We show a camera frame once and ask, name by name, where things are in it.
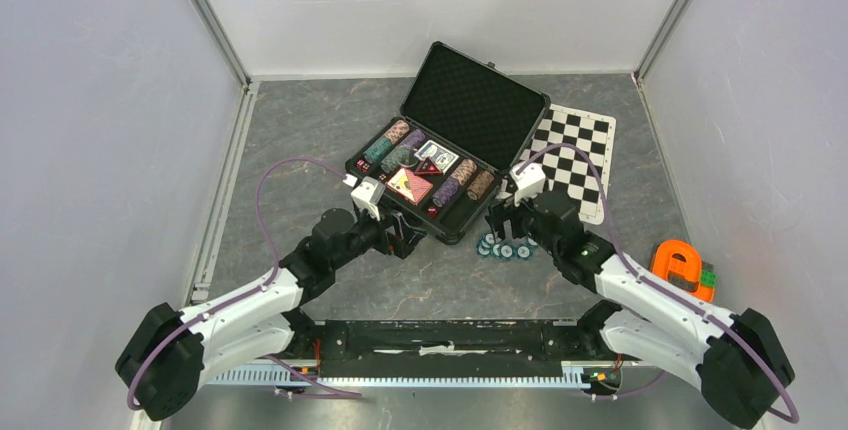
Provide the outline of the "green yellow blue chip stack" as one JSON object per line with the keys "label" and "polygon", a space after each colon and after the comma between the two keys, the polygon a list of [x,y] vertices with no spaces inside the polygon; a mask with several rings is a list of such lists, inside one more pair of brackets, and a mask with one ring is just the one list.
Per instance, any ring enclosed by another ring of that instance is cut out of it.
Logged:
{"label": "green yellow blue chip stack", "polygon": [[395,147],[381,162],[380,168],[383,172],[390,173],[395,171],[399,166],[397,164],[397,159],[401,153],[405,151],[411,151],[406,148]]}

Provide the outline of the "brown poker chip stack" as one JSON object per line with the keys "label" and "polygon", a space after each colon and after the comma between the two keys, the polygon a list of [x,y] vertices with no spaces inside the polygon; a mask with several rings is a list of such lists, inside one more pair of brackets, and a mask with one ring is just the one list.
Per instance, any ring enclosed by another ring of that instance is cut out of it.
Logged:
{"label": "brown poker chip stack", "polygon": [[486,170],[481,171],[468,186],[466,195],[472,201],[479,200],[492,185],[493,181],[494,175],[491,172]]}

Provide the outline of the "teal poker chip stack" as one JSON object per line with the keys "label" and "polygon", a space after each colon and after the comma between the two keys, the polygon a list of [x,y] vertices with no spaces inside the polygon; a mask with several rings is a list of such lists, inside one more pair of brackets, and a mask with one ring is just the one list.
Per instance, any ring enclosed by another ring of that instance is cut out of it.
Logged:
{"label": "teal poker chip stack", "polygon": [[363,153],[363,159],[368,164],[379,162],[383,156],[389,152],[394,146],[394,143],[386,136],[381,136],[375,140]]}

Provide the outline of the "orange blue poker chip stack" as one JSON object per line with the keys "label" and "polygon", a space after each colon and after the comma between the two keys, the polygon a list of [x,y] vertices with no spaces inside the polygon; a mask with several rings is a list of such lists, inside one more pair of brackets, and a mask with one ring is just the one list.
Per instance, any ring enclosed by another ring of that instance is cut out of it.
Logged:
{"label": "orange blue poker chip stack", "polygon": [[468,180],[474,175],[477,171],[477,165],[472,159],[464,159],[461,163],[451,172],[449,178],[455,180],[459,186],[465,185]]}

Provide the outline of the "purple poker chip stack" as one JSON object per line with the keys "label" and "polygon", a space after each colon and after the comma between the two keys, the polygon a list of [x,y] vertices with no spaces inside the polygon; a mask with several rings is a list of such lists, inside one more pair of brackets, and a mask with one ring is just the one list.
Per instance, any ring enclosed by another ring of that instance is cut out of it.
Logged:
{"label": "purple poker chip stack", "polygon": [[415,129],[405,136],[398,147],[410,149],[412,152],[415,152],[426,140],[426,134],[420,129]]}

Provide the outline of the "pink poker chip stack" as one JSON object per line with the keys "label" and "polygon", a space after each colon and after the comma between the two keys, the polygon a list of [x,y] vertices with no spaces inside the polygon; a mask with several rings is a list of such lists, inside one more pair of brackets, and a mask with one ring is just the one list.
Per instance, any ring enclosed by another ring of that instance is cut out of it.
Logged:
{"label": "pink poker chip stack", "polygon": [[409,132],[409,130],[410,126],[405,120],[397,120],[385,131],[383,136],[390,142],[391,145],[396,145],[401,138]]}

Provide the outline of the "black poker case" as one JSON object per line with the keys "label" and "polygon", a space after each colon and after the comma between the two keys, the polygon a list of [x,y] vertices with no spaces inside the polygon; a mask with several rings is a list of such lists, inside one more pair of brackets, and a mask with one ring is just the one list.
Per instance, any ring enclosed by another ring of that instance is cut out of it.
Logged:
{"label": "black poker case", "polygon": [[478,172],[487,171],[494,180],[477,199],[468,197],[468,186],[461,184],[435,214],[428,212],[434,205],[430,196],[412,203],[387,191],[383,203],[442,243],[457,244],[518,162],[549,108],[548,95],[434,42],[397,118],[460,160],[474,161]]}

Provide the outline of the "black red all-in triangle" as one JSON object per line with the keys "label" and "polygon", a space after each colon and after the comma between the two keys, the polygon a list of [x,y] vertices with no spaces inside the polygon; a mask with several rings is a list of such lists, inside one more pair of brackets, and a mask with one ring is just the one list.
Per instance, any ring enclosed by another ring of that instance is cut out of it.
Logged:
{"label": "black red all-in triangle", "polygon": [[429,157],[425,157],[421,160],[418,166],[414,170],[414,174],[417,176],[438,176],[442,175],[443,171],[436,165],[436,163]]}

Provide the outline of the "clear dealer button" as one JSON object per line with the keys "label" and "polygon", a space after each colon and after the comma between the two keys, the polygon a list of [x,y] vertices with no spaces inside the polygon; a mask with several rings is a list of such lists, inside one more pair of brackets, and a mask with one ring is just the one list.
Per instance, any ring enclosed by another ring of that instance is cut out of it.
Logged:
{"label": "clear dealer button", "polygon": [[415,169],[420,163],[420,160],[415,156],[414,151],[405,151],[400,154],[397,159],[397,164],[402,168]]}

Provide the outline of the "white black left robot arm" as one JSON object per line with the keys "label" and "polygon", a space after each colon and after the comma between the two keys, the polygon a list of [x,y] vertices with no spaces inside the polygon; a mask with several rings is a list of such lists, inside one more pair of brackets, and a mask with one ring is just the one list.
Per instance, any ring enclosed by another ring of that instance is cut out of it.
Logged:
{"label": "white black left robot arm", "polygon": [[405,258],[425,235],[403,217],[375,220],[334,208],[261,277],[201,304],[154,306],[115,364],[128,389],[127,406],[161,421],[228,370],[283,351],[295,358],[306,355],[314,331],[301,306],[366,252]]}

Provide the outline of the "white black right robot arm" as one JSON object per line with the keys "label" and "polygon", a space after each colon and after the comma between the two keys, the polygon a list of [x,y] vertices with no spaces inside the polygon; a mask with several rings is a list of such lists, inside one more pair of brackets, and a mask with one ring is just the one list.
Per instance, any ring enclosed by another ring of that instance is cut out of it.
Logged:
{"label": "white black right robot arm", "polygon": [[563,193],[494,204],[486,217],[499,237],[527,237],[569,282],[601,297],[577,332],[591,358],[635,357],[689,383],[723,419],[753,428],[766,414],[796,423],[787,388],[794,369],[767,316],[699,300],[640,266],[616,235],[586,229]]}

